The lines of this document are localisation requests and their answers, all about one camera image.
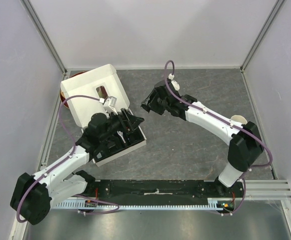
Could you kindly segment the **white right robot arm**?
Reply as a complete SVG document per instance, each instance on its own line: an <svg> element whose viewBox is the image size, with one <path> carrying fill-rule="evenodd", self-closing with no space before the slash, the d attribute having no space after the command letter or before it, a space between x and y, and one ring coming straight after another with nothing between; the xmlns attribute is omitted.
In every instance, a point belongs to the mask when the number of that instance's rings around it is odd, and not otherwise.
<svg viewBox="0 0 291 240"><path fill-rule="evenodd" d="M172 116L196 124L219 137L229 147L228 163L216 179L215 193L226 197L233 190L234 183L263 153L264 147L255 140L260 137L259 129L251 121L241 123L226 118L205 107L191 95L180 95L176 81L160 81L141 107L162 115L165 111Z"/></svg>

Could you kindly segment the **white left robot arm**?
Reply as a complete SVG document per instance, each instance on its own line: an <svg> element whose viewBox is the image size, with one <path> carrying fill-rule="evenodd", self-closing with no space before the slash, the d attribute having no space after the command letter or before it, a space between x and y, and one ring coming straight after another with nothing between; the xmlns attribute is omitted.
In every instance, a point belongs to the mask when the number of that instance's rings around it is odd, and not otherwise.
<svg viewBox="0 0 291 240"><path fill-rule="evenodd" d="M115 97L92 97L103 112L94 112L81 137L58 160L30 175L23 173L17 179L10 206L16 211L19 223L40 223L50 209L69 197L95 192L95 178L78 168L92 161L108 163L145 141L140 124L144 118L129 109L115 109Z"/></svg>

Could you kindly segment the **black comb guard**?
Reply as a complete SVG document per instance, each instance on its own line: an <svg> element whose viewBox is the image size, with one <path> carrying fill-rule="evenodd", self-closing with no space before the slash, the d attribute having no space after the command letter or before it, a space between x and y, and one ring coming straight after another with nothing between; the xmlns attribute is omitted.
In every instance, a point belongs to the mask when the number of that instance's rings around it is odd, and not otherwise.
<svg viewBox="0 0 291 240"><path fill-rule="evenodd" d="M149 99L148 98L146 98L145 100L143 100L141 102L141 107L148 113L151 111L151 107L149 106Z"/></svg>

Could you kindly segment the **white cardboard clipper box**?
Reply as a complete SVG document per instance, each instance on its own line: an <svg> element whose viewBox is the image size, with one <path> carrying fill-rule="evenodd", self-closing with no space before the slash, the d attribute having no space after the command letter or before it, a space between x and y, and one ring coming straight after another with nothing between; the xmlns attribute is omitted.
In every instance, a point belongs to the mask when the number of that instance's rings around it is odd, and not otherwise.
<svg viewBox="0 0 291 240"><path fill-rule="evenodd" d="M117 115L120 112L130 112L133 114L130 110L128 95L119 79L116 69L111 64L106 64L63 80L60 83L60 90L63 91L66 97L65 101L68 103L76 125L82 129L82 135L94 114L103 113L106 116L109 116L111 113ZM94 155L87 153L83 147L77 146L77 140L75 142L75 150L71 153L71 159L66 164L81 167L88 162L93 162L100 167L137 150L147 144L146 136L140 125L139 129L144 137L142 142L100 162L95 162Z"/></svg>

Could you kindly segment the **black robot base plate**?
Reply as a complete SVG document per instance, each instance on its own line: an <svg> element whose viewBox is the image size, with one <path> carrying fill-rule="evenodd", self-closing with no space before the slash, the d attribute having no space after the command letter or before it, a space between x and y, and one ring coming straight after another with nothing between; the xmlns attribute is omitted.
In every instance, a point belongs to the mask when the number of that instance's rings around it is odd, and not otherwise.
<svg viewBox="0 0 291 240"><path fill-rule="evenodd" d="M121 206L185 206L207 205L209 198L241 198L243 192L241 182L226 188L204 180L102 179L88 184L83 195Z"/></svg>

